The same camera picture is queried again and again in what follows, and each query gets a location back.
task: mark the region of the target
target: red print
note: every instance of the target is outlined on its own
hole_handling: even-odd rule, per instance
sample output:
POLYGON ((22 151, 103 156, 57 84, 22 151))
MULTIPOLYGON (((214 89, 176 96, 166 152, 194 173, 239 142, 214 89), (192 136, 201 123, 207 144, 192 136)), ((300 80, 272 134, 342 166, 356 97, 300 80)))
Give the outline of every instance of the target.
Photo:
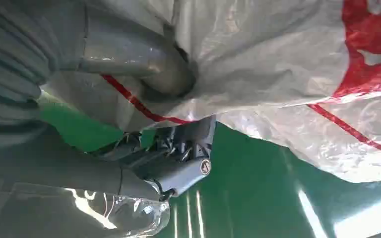
POLYGON ((381 13, 368 10, 367 0, 344 0, 342 20, 346 28, 349 66, 331 102, 343 97, 381 93, 381 63, 367 65, 361 51, 381 55, 381 13))

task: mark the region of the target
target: round logo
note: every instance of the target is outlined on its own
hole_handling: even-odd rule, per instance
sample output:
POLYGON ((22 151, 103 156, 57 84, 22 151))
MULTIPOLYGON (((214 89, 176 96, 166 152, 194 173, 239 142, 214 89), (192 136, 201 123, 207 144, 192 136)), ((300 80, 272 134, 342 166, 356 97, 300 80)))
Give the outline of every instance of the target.
POLYGON ((201 172, 203 175, 209 174, 211 171, 211 161, 209 159, 204 159, 201 162, 201 172))

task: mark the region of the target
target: green floor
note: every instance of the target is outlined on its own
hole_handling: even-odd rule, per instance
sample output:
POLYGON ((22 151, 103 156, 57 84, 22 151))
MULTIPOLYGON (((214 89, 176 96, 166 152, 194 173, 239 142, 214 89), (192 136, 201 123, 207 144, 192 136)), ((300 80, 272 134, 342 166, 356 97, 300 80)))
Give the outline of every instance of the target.
MULTIPOLYGON (((57 103, 45 103, 42 115, 68 143, 86 151, 122 134, 57 103)), ((145 138, 148 143, 151 132, 145 138)), ((365 238, 381 233, 381 215, 371 221, 364 215, 381 203, 381 182, 342 181, 287 148, 222 124, 212 164, 208 178, 171 199, 170 222, 158 238, 365 238), (334 226, 340 227, 338 236, 334 226)))

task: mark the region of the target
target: white bag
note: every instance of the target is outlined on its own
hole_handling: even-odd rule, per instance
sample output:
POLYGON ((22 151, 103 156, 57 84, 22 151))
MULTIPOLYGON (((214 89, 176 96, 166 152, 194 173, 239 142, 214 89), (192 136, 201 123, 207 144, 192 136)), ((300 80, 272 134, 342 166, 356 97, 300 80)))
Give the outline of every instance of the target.
POLYGON ((63 72, 45 91, 124 130, 219 114, 231 128, 289 146, 340 178, 381 179, 381 111, 374 123, 362 116, 381 104, 375 98, 381 96, 381 1, 101 3, 159 33, 163 24, 174 25, 198 74, 194 89, 184 99, 155 103, 143 100, 142 85, 128 77, 63 72), (352 136, 317 106, 305 106, 317 103, 379 145, 352 136))

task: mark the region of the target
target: clear plastic sheet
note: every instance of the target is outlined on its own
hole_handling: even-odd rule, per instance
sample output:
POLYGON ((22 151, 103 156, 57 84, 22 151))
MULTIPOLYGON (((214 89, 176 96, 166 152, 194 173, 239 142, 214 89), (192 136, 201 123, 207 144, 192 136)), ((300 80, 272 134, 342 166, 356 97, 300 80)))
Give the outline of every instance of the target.
POLYGON ((0 183, 0 238, 144 237, 170 218, 167 202, 23 183, 10 189, 0 183))
POLYGON ((102 2, 119 15, 136 7, 174 25, 196 86, 184 99, 154 102, 130 77, 63 72, 43 88, 50 94, 124 130, 218 114, 342 179, 381 180, 381 111, 370 106, 381 102, 381 1, 102 2), (365 127, 365 113, 379 123, 365 127))

